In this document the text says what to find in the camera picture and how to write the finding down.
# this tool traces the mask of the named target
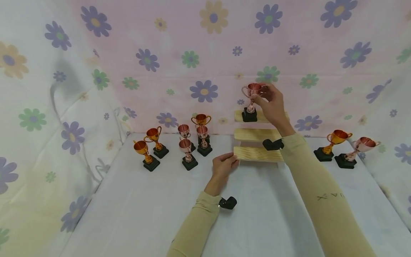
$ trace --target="trophy base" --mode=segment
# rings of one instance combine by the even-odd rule
[[[160,161],[157,160],[154,156],[150,155],[151,158],[153,158],[153,161],[151,163],[146,163],[145,160],[143,160],[144,163],[144,168],[148,169],[150,172],[152,172],[157,166],[160,164]]]
[[[320,162],[331,162],[332,157],[334,156],[333,152],[330,154],[325,154],[323,152],[324,147],[320,147],[317,150],[314,150],[314,154]]]
[[[184,165],[184,168],[188,171],[199,164],[196,158],[194,158],[194,156],[191,156],[191,158],[192,160],[190,162],[186,162],[185,157],[182,158],[182,164]]]
[[[160,159],[166,156],[166,154],[169,152],[169,150],[167,149],[165,145],[163,145],[163,149],[161,149],[160,151],[157,151],[155,147],[153,148],[153,151],[154,151],[155,156],[157,156]]]
[[[354,166],[357,164],[357,161],[354,160],[352,162],[347,161],[344,158],[345,153],[340,154],[339,156],[335,156],[335,160],[337,161],[338,167],[341,169],[354,169]]]
[[[254,113],[248,113],[247,107],[244,107],[244,111],[241,113],[242,120],[244,122],[256,122],[257,121],[257,111]]]
[[[197,148],[197,151],[202,155],[202,156],[207,156],[211,151],[212,151],[212,148],[211,148],[211,145],[210,144],[208,144],[208,146],[207,146],[207,148],[201,148],[201,146],[199,146],[198,148]]]

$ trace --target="white sheet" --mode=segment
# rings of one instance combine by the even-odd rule
[[[143,168],[143,156],[128,137],[103,180],[61,257],[165,256],[168,247],[211,176],[211,160],[237,144],[232,136],[211,137],[213,151],[186,171],[178,135],[160,137],[170,153],[153,172]],[[313,149],[327,144],[307,138]],[[334,154],[351,150],[349,143]],[[411,234],[372,176],[357,159],[354,170],[325,162],[338,181],[352,211],[377,256],[404,257],[411,252]],[[222,196],[233,196],[232,211],[221,210],[203,257],[217,256],[323,256],[302,199],[284,163],[241,162],[230,176]]]

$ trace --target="wooden shelf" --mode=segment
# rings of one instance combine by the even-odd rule
[[[267,151],[265,148],[234,146],[234,154],[238,160],[254,162],[283,162],[279,150]]]
[[[281,138],[278,130],[242,129],[234,130],[234,139],[247,142],[262,142],[266,139],[275,141]]]

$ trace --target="beige sleeve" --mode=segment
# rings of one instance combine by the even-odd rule
[[[199,257],[219,213],[220,196],[201,192],[171,242],[167,257]]]
[[[284,137],[290,168],[326,257],[374,257],[337,182],[299,134]]]

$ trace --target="trophy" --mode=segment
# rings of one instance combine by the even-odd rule
[[[354,165],[357,164],[357,153],[368,152],[376,146],[379,146],[381,142],[376,142],[368,137],[361,137],[354,142],[354,151],[351,153],[342,153],[339,156],[335,156],[337,164],[342,169],[354,169]]]
[[[144,168],[148,169],[149,171],[153,171],[155,168],[157,168],[157,166],[160,164],[160,161],[158,161],[155,157],[153,157],[152,155],[148,154],[148,146],[147,143],[144,141],[138,141],[138,142],[134,142],[134,150],[141,154],[144,155]]]
[[[191,137],[190,128],[186,124],[178,125],[177,127],[178,133],[180,133],[180,140],[187,139]],[[193,143],[191,143],[191,151],[194,151],[196,147]]]
[[[208,140],[210,140],[210,136],[208,135],[208,128],[206,126],[198,126],[197,135],[199,136],[199,140],[201,140],[199,142],[199,147],[197,148],[197,151],[205,157],[212,151],[210,141],[206,141],[207,137]]]
[[[182,158],[182,164],[184,165],[184,168],[189,171],[197,166],[199,163],[197,162],[196,158],[191,155],[191,141],[188,139],[182,139],[180,140],[178,145],[180,146],[181,151],[185,153],[185,157]]]
[[[327,136],[328,142],[330,142],[330,145],[326,147],[320,147],[317,150],[314,151],[315,156],[320,162],[331,162],[332,157],[334,156],[332,152],[332,147],[334,145],[341,144],[345,140],[349,139],[353,134],[352,133],[346,133],[342,130],[334,130],[333,133],[329,134]]]
[[[253,121],[257,121],[257,112],[256,109],[254,107],[254,100],[251,99],[251,95],[252,94],[258,94],[261,95],[262,94],[262,90],[265,89],[265,86],[262,86],[260,84],[256,84],[256,83],[251,83],[248,86],[243,86],[241,88],[241,92],[250,99],[250,104],[247,107],[244,107],[244,111],[242,112],[242,120],[244,122],[253,122]]]
[[[151,142],[155,142],[155,147],[153,148],[154,150],[154,154],[158,157],[158,158],[163,158],[168,152],[169,150],[167,149],[167,147],[163,146],[161,143],[158,142],[158,138],[160,137],[160,133],[161,133],[161,127],[158,126],[157,128],[150,128],[149,130],[147,130],[146,134],[147,136],[145,136],[143,138],[143,141],[146,143],[151,143]]]

